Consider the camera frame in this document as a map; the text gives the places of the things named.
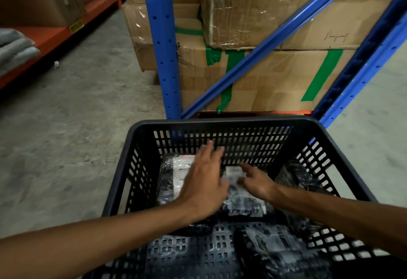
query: plastic bag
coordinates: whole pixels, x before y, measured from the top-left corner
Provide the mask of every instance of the plastic bag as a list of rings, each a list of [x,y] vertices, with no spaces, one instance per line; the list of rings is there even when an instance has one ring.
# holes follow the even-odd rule
[[[180,194],[184,179],[194,162],[195,155],[165,154],[162,158],[157,188],[157,204],[164,205],[174,201]],[[172,235],[202,236],[212,232],[216,216],[186,226],[172,232]]]
[[[283,225],[236,229],[234,246],[249,278],[332,278],[328,258]]]
[[[305,167],[297,159],[289,160],[284,164],[275,182],[291,188],[331,194],[321,187],[318,181],[306,171]],[[303,239],[309,238],[323,226],[309,218],[293,214],[289,211],[282,211],[282,213],[285,215],[287,224],[293,233]]]
[[[237,184],[239,177],[245,177],[241,167],[227,166],[222,177],[229,182],[229,194],[222,205],[224,215],[253,217],[253,219],[258,220],[260,217],[273,213],[272,205],[255,198]]]

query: right hand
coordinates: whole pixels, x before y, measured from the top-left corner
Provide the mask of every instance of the right hand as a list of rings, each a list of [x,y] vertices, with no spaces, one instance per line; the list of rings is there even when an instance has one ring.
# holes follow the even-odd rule
[[[239,166],[247,177],[239,177],[238,184],[243,186],[252,196],[263,201],[270,201],[278,184],[269,178],[266,173],[252,167],[250,164],[241,162]]]

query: orange shelf beam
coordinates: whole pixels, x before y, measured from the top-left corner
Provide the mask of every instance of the orange shelf beam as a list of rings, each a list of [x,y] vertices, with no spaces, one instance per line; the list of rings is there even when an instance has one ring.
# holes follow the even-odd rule
[[[121,0],[94,0],[90,1],[86,5],[86,14],[82,17],[82,23],[84,25],[88,24],[90,21],[95,19],[98,15],[112,6],[114,3],[121,7]],[[72,36],[71,31],[68,27],[31,27],[31,26],[20,26],[11,27],[19,32],[23,33],[26,37],[30,38],[35,42],[35,47],[41,51],[40,55],[27,61],[20,67],[8,72],[7,74],[0,77],[0,89],[5,87],[8,83],[16,79],[24,71],[38,62],[45,55],[50,53],[52,50],[61,45],[69,37]]]

